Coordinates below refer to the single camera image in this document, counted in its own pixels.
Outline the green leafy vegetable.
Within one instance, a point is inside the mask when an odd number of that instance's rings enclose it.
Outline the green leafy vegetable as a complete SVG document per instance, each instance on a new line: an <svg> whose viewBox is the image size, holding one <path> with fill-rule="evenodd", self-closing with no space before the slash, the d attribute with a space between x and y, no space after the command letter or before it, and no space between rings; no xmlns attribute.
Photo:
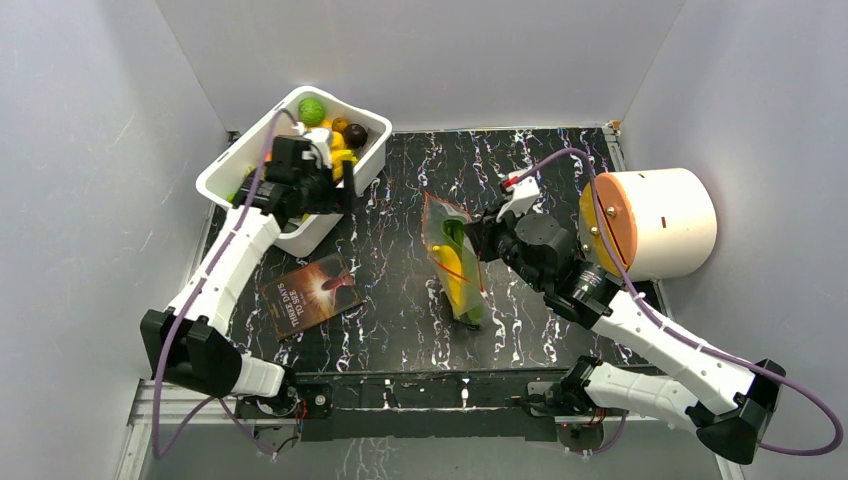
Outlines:
<svg viewBox="0 0 848 480"><path fill-rule="evenodd" d="M447 295L455 320L469 329L482 327L481 275L475 253L467 245L464 223L459 219L442 222L444 242L432 248L446 271Z"/></svg>

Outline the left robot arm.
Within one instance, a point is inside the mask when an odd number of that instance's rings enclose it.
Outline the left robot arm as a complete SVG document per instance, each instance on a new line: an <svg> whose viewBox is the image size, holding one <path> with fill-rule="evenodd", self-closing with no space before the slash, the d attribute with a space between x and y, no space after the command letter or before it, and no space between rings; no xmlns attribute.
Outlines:
<svg viewBox="0 0 848 480"><path fill-rule="evenodd" d="M356 196L352 154L308 137L278 135L232 196L226 221L188 283L140 331L156 385L165 382L213 398L260 397L275 416L294 411L297 387L284 367L245 355L231 343L230 316L248 279L292 219L347 213Z"/></svg>

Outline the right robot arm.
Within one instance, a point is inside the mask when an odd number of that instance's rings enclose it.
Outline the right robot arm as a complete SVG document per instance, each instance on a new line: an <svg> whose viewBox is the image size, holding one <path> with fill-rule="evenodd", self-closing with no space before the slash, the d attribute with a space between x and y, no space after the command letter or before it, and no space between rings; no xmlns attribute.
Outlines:
<svg viewBox="0 0 848 480"><path fill-rule="evenodd" d="M711 452L752 463L776 409L778 384L763 375L783 369L763 360L753 368L707 354L707 344L673 322L658 323L623 290L619 277L581 258L574 236L548 214L488 215L464 227L479 260L503 261L563 319L630 347L661 370L645 375L581 356L558 384L533 387L524 398L541 415L627 410L693 433Z"/></svg>

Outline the yellow banana bunch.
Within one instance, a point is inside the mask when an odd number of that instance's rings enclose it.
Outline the yellow banana bunch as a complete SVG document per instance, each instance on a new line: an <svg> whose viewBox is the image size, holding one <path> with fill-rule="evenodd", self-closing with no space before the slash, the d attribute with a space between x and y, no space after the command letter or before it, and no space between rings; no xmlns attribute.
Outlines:
<svg viewBox="0 0 848 480"><path fill-rule="evenodd" d="M468 306L467 294L469 281L464 275L463 266L457 251L449 245L437 244L430 247L436 265L446 274L448 299L455 314L462 314Z"/></svg>

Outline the clear zip top bag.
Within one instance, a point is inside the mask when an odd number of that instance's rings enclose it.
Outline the clear zip top bag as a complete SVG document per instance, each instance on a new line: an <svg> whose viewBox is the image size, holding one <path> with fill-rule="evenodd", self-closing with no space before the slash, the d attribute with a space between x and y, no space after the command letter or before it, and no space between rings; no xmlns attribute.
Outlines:
<svg viewBox="0 0 848 480"><path fill-rule="evenodd" d="M454 320L479 330L484 317L480 262L464 227L471 216L458 205L426 193L422 241L450 305Z"/></svg>

